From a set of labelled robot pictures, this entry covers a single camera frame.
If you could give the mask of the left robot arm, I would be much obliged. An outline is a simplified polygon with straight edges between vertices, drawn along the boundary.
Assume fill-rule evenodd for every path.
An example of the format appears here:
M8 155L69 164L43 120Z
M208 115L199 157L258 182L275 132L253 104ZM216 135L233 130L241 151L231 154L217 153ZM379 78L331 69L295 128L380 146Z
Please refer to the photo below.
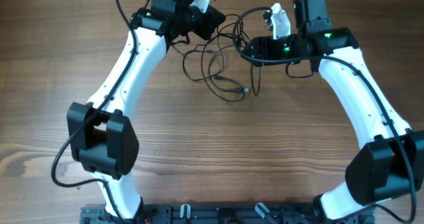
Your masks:
M147 223L132 175L139 142L131 119L155 67L179 36L210 40L225 16L212 0L147 0L124 21L127 43L103 85L87 103L73 103L67 122L72 158L101 186L112 223Z

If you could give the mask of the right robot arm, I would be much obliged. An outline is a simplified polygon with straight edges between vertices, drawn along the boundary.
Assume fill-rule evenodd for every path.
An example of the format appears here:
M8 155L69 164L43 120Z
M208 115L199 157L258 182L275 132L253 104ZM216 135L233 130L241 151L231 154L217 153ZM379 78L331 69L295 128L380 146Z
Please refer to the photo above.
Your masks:
M413 221L423 185L423 133L414 131L384 97L352 32L333 28L326 0L294 0L293 9L296 33L279 4L263 7L272 34L253 38L240 55L257 67L309 61L311 72L332 87L354 127L359 152L347 166L344 182L317 198L317 219L336 223L410 195Z

